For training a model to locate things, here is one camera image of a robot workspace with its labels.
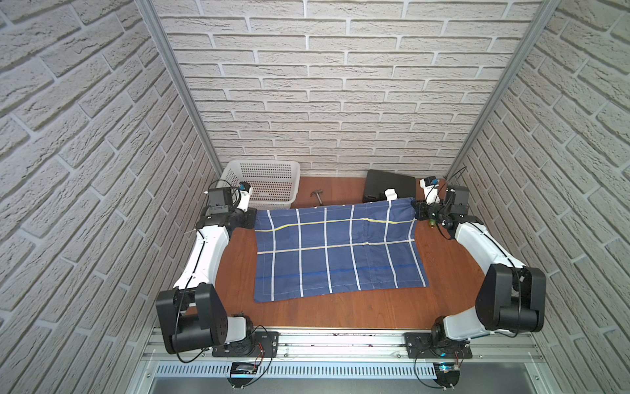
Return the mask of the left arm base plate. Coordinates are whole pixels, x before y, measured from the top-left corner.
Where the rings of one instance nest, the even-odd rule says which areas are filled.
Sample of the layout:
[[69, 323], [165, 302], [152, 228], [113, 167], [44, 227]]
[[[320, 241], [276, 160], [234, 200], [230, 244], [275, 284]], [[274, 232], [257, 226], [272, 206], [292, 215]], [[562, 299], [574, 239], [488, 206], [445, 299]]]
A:
[[259, 358], [265, 360], [277, 356], [279, 332], [256, 331], [241, 341], [235, 341], [212, 349], [216, 358]]

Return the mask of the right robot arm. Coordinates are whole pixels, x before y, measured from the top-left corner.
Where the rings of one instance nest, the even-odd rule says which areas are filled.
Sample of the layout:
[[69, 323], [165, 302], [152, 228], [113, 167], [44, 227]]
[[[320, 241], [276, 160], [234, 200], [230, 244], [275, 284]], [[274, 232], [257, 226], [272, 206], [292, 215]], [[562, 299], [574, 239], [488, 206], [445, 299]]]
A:
[[419, 182], [424, 198], [413, 202], [416, 219], [427, 221], [449, 241], [457, 241], [485, 274], [474, 307], [437, 318], [432, 341], [446, 345], [495, 333], [516, 337], [543, 329], [546, 275], [526, 266], [490, 234], [480, 218], [469, 213], [469, 189], [447, 186], [440, 197], [436, 178]]

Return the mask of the blue striped pillowcase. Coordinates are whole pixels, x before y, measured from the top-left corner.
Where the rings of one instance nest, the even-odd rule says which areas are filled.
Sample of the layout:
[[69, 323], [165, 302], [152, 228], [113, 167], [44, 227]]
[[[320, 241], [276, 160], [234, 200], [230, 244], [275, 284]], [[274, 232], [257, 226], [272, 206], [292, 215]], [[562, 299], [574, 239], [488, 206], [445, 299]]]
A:
[[413, 202], [258, 211], [254, 301], [428, 287]]

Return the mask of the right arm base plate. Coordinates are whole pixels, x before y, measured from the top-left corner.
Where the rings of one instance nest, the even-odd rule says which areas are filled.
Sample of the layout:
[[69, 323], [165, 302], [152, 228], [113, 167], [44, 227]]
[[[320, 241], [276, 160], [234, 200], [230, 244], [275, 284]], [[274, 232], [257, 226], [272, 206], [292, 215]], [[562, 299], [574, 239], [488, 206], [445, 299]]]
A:
[[434, 341], [431, 333], [405, 333], [405, 348], [410, 359], [472, 359], [468, 341]]

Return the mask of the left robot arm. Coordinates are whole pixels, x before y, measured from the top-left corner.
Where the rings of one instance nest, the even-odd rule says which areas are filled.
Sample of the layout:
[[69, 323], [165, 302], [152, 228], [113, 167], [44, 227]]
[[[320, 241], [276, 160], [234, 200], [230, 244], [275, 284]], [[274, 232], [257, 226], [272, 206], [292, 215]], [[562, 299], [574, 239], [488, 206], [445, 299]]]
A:
[[221, 258], [237, 228], [251, 229], [257, 210], [249, 208], [252, 186], [218, 187], [207, 191], [208, 201], [195, 224], [195, 245], [185, 270], [172, 289], [158, 294], [155, 303], [167, 353], [247, 341], [251, 319], [230, 316], [215, 287]]

